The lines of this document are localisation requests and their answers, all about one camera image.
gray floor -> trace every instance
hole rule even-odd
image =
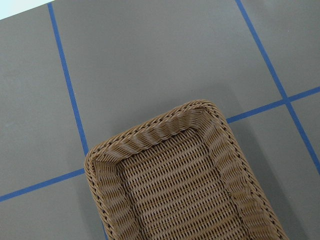
[[[320,2],[242,3],[287,95],[320,87]],[[52,5],[89,148],[193,99],[226,118],[282,101],[235,1]],[[81,169],[84,151],[48,7],[0,33],[0,239],[105,239],[83,174],[10,195]],[[298,98],[319,159],[320,91]],[[320,175],[286,106],[230,126],[288,236],[319,239]]]

floor tile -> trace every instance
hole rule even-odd
[[[1,239],[104,240],[85,175],[0,203]]]
[[[320,1],[243,0],[289,96],[320,86]]]
[[[47,6],[0,21],[0,195],[83,167]]]
[[[280,99],[235,2],[53,6],[89,147],[189,100],[230,117]]]

gray surface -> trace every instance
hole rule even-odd
[[[47,6],[0,21],[0,195],[82,167]]]
[[[316,1],[244,1],[288,95],[319,87]],[[192,99],[280,100],[234,1],[53,3],[89,147]],[[0,21],[0,196],[83,167],[47,6]],[[293,103],[320,156],[320,93]],[[320,177],[284,106],[231,124],[291,239],[318,240]],[[85,176],[0,202],[0,239],[104,239]]]
[[[232,1],[53,6],[90,147],[189,100],[230,117],[280,99]]]
[[[318,239],[320,176],[286,107],[230,126],[289,238]]]
[[[103,240],[85,175],[1,202],[2,240]]]
[[[289,96],[320,84],[320,1],[243,0]]]

blue tape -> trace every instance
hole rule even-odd
[[[23,194],[30,193],[30,192],[38,190],[38,189],[45,188],[47,186],[62,182],[62,181],[67,180],[67,179],[74,178],[74,177],[79,176],[79,175],[84,174],[84,173],[85,173],[85,170],[83,168],[81,168],[79,170],[72,171],[72,172],[66,173],[64,175],[51,178],[51,179],[49,179],[47,181],[43,181],[43,182],[40,182],[38,184],[22,188],[20,190],[17,190],[17,191],[14,191],[14,192],[11,192],[11,193],[8,193],[8,194],[0,196],[0,202],[3,202],[5,200],[18,197],[18,196],[23,195]]]
[[[251,117],[253,115],[265,112],[265,111],[270,110],[270,109],[274,109],[274,108],[279,107],[279,106],[284,105],[284,104],[285,104],[285,101],[283,101],[283,100],[275,101],[275,102],[272,102],[270,104],[267,104],[267,105],[252,109],[250,111],[246,111],[246,112],[243,112],[241,114],[229,117],[229,118],[226,119],[226,121],[227,121],[228,124],[231,124],[231,123],[233,123],[235,121],[238,121],[238,120],[241,120],[241,119],[245,119],[247,117]]]
[[[239,8],[239,10],[240,10],[245,22],[246,22],[246,25],[248,26],[248,28],[249,28],[252,36],[253,36],[253,39],[254,39],[254,41],[255,41],[255,43],[256,43],[256,45],[257,45],[257,47],[258,47],[258,49],[259,49],[259,51],[260,51],[260,53],[261,53],[261,55],[263,57],[263,59],[264,59],[264,62],[266,64],[266,66],[269,69],[269,72],[270,72],[270,74],[271,74],[271,76],[272,76],[272,78],[274,80],[274,83],[277,86],[282,98],[283,99],[287,98],[287,94],[285,92],[285,89],[282,86],[282,84],[281,84],[281,82],[280,82],[280,80],[278,78],[276,70],[275,70],[274,66],[272,65],[272,63],[271,63],[270,58],[269,58],[269,56],[268,56],[268,54],[267,54],[262,42],[260,41],[260,38],[259,38],[259,36],[258,36],[258,34],[257,34],[257,32],[256,32],[256,30],[255,30],[250,18],[249,18],[248,14],[247,14],[247,12],[245,10],[245,7],[243,6],[241,0],[235,0],[235,2],[238,5],[238,8]]]
[[[312,158],[312,161],[313,161],[318,173],[320,174],[320,162],[319,162],[319,159],[318,159],[318,157],[316,155],[316,152],[315,152],[315,150],[314,150],[314,148],[313,148],[313,146],[312,146],[312,144],[311,144],[311,142],[310,142],[310,140],[309,140],[304,128],[302,127],[302,124],[301,124],[301,122],[300,122],[300,120],[299,120],[299,118],[298,118],[298,116],[297,116],[297,114],[296,114],[291,102],[290,102],[291,100],[297,100],[300,97],[306,97],[306,96],[309,96],[311,94],[317,93],[317,92],[319,92],[319,89],[318,89],[318,87],[316,87],[316,88],[311,89],[311,90],[309,90],[307,92],[300,93],[300,94],[297,94],[295,96],[292,96],[292,97],[288,98],[287,93],[286,93],[283,85],[281,84],[281,82],[280,82],[280,80],[278,78],[276,70],[275,70],[274,66],[272,65],[272,63],[271,63],[271,61],[269,59],[269,56],[268,56],[263,44],[261,43],[260,38],[259,38],[259,36],[258,36],[258,34],[257,34],[257,32],[256,32],[256,30],[255,30],[250,18],[249,18],[248,14],[247,14],[247,12],[245,10],[245,7],[243,6],[241,0],[235,0],[235,2],[238,5],[238,8],[239,8],[239,10],[240,10],[245,22],[246,22],[251,34],[252,34],[252,37],[253,37],[253,39],[254,39],[254,41],[255,41],[255,43],[256,43],[256,45],[257,45],[257,47],[258,47],[258,49],[259,49],[259,51],[261,53],[261,55],[262,55],[262,57],[264,59],[264,62],[265,62],[265,64],[267,65],[267,67],[269,69],[269,72],[270,72],[270,74],[271,74],[271,76],[273,78],[273,81],[274,81],[276,87],[278,88],[279,93],[282,96],[282,99],[283,99],[283,101],[284,101],[284,103],[286,105],[286,108],[288,109],[288,111],[289,111],[289,113],[290,113],[290,115],[291,115],[291,117],[292,117],[292,119],[294,121],[294,124],[295,124],[296,128],[298,129],[298,132],[299,132],[299,134],[300,134],[300,136],[301,136],[301,138],[302,138],[302,140],[303,140],[303,142],[304,142],[304,144],[305,144],[305,146],[306,146],[306,148],[307,148],[307,150],[308,150],[308,152],[309,152],[309,154],[310,154],[310,156]]]
[[[290,102],[293,102],[293,101],[296,101],[296,100],[299,100],[299,99],[302,99],[302,98],[305,98],[305,97],[308,97],[310,95],[317,94],[317,93],[320,93],[320,86],[315,87],[313,89],[310,89],[308,91],[298,93],[298,94],[290,96],[288,98],[289,98]]]
[[[68,92],[69,92],[69,97],[70,97],[70,101],[71,101],[71,105],[72,105],[72,109],[73,109],[73,114],[74,114],[76,126],[78,128],[78,132],[80,135],[84,155],[87,155],[87,153],[89,151],[87,139],[86,139],[84,128],[82,126],[74,89],[72,87],[72,83],[71,83],[71,79],[70,79],[70,75],[69,75],[69,70],[68,70],[68,65],[67,65],[64,49],[62,47],[60,34],[59,34],[59,30],[58,30],[58,25],[57,25],[55,13],[54,13],[54,8],[52,6],[52,3],[48,3],[47,6],[48,6],[50,18],[51,18],[51,23],[52,23],[52,28],[53,28],[53,32],[54,32],[56,45],[57,45],[58,51],[59,51],[59,56],[60,56],[60,60],[61,60],[63,74],[65,77],[66,86],[67,86]]]

brown wicker basket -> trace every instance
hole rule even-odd
[[[111,239],[288,239],[209,101],[188,102],[102,142],[84,169]]]

